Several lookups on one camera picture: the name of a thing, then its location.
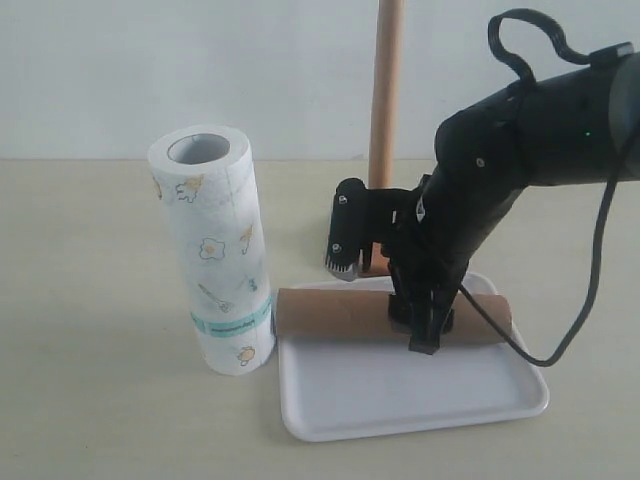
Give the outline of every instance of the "white tray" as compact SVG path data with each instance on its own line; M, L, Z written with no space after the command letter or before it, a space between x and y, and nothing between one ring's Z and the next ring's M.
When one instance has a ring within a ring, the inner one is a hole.
M464 284L472 293L497 293L476 273ZM383 277L298 288L391 291L392 285ZM514 338L526 349L515 325ZM532 417L549 402L539 370L506 344L443 347L428 356L409 352L406 342L282 339L279 361L284 424L309 442Z

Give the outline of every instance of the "white wall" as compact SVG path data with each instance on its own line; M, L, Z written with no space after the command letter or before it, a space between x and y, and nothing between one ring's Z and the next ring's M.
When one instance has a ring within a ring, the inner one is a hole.
M445 117L514 79L490 16L541 9L588 53L632 40L635 0L407 0L398 157L432 155ZM2 0L0 158L144 158L201 122L257 158L366 156L375 0ZM570 69L533 27L504 25L538 76Z

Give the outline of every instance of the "table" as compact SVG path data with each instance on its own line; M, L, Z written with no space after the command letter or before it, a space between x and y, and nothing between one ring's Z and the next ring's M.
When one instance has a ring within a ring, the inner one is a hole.
M428 161L398 161L412 188ZM328 280L330 199L366 162L257 162L274 287ZM586 292L602 185L527 190L473 259L547 356ZM278 358L212 372L144 161L0 163L0 477L540 479L640 473L640 185L619 187L599 298L539 417L307 444Z

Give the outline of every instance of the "kitchen roll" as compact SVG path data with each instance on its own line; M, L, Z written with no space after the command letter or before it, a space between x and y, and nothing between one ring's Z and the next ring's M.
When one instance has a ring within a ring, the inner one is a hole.
M205 361L227 375L255 370L275 337L248 138L225 126L192 126L160 138L148 160Z

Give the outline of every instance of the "roll core hole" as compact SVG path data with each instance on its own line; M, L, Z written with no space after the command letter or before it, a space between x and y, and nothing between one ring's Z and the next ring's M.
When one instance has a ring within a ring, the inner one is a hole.
M176 163L198 165L219 160L229 153L229 140L213 133L191 135L169 147L167 155Z

